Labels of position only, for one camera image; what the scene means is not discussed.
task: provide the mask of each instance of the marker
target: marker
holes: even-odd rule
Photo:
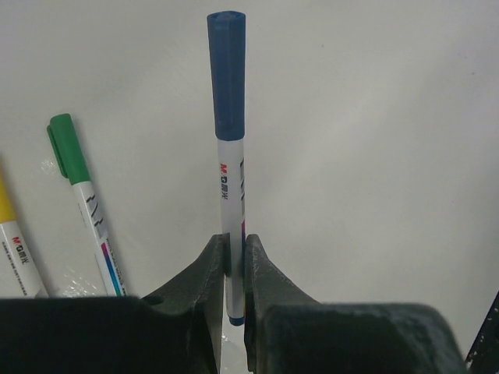
[[[109,243],[108,227],[95,196],[85,159],[71,116],[56,115],[47,127],[48,138],[64,178],[69,180],[92,241],[102,280],[108,295],[125,296],[126,289]]]
[[[17,294],[27,298],[47,297],[47,290],[16,222],[16,214],[9,202],[0,176],[0,242],[2,255],[9,261]]]
[[[244,59],[246,16],[227,11],[210,14],[211,83],[221,181],[221,228],[224,241],[227,314],[234,326],[244,323]]]

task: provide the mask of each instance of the green cap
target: green cap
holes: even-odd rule
[[[69,179],[71,185],[90,181],[71,115],[66,113],[53,117],[47,132],[62,176]]]

